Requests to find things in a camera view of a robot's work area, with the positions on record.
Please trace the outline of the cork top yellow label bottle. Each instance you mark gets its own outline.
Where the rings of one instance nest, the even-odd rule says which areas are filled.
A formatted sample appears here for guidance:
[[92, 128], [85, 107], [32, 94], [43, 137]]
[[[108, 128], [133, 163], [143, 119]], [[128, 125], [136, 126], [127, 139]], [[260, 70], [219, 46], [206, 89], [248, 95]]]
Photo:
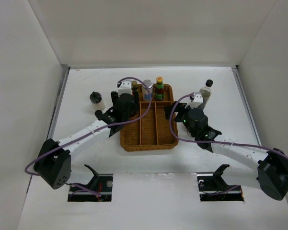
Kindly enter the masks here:
[[132, 92], [134, 97], [138, 96], [138, 83], [136, 80], [132, 81]]

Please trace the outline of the black cap spice bottle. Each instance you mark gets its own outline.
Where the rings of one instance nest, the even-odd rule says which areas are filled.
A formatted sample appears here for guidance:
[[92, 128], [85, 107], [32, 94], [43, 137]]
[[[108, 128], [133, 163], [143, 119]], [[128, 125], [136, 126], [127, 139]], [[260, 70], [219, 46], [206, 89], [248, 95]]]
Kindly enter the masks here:
[[97, 118], [101, 117], [102, 114], [103, 114], [102, 110], [96, 110], [95, 113], [94, 113], [94, 115], [95, 115]]

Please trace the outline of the silver lid blue label jar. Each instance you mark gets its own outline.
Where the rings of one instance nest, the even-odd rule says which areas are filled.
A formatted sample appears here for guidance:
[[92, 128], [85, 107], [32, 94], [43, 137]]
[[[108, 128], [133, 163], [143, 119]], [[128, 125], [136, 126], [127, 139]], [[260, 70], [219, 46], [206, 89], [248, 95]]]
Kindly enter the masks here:
[[144, 80], [142, 85], [142, 98], [144, 101], [149, 101], [153, 98], [153, 83], [151, 80]]

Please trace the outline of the yellow cap green label bottle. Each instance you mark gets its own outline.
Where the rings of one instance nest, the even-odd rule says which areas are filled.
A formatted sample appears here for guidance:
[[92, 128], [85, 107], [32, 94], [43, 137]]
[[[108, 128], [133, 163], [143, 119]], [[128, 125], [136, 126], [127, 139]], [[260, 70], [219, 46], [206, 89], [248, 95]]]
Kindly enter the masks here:
[[163, 77], [158, 76], [156, 78], [156, 84], [155, 84], [155, 98], [158, 101], [162, 101], [164, 96], [164, 85], [163, 85]]

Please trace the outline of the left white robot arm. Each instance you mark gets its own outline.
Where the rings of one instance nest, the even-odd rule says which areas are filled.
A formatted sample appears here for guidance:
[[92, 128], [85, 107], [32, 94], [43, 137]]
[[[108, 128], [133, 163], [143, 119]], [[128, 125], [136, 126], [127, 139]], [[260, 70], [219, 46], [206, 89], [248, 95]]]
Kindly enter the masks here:
[[74, 183], [70, 179], [75, 173], [71, 169], [72, 159], [93, 144], [118, 133], [125, 122], [139, 112], [139, 93], [136, 90], [121, 95], [111, 92], [111, 97], [113, 106], [106, 112], [97, 110], [97, 119], [92, 124], [61, 141], [50, 138], [43, 143], [34, 170], [52, 189]]

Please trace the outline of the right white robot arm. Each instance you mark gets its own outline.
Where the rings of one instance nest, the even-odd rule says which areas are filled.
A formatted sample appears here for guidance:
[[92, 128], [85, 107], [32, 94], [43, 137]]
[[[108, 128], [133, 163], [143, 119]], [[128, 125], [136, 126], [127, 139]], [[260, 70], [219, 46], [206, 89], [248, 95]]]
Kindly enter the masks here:
[[281, 201], [288, 193], [288, 156], [274, 148], [235, 143], [208, 125], [208, 117], [198, 108], [175, 102], [164, 109], [165, 118], [182, 123], [201, 149], [226, 156], [247, 170], [230, 164], [220, 165], [210, 176], [200, 176], [198, 183], [203, 191], [215, 190], [222, 195], [235, 186], [260, 189], [268, 197]]

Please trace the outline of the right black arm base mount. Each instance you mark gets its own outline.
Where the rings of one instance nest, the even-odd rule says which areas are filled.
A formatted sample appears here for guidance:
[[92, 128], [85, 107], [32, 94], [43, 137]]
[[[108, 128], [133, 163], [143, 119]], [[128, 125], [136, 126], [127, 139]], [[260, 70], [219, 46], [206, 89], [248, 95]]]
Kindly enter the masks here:
[[201, 202], [244, 201], [240, 185], [228, 185], [222, 175], [228, 164], [219, 166], [214, 172], [197, 174], [199, 199]]

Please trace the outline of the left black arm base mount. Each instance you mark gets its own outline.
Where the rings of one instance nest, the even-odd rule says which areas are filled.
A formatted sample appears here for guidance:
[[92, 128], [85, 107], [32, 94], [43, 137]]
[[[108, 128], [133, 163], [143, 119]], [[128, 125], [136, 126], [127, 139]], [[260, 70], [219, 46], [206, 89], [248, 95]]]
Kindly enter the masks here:
[[99, 174], [85, 164], [83, 171], [77, 170], [70, 177], [69, 202], [111, 202], [113, 174]]

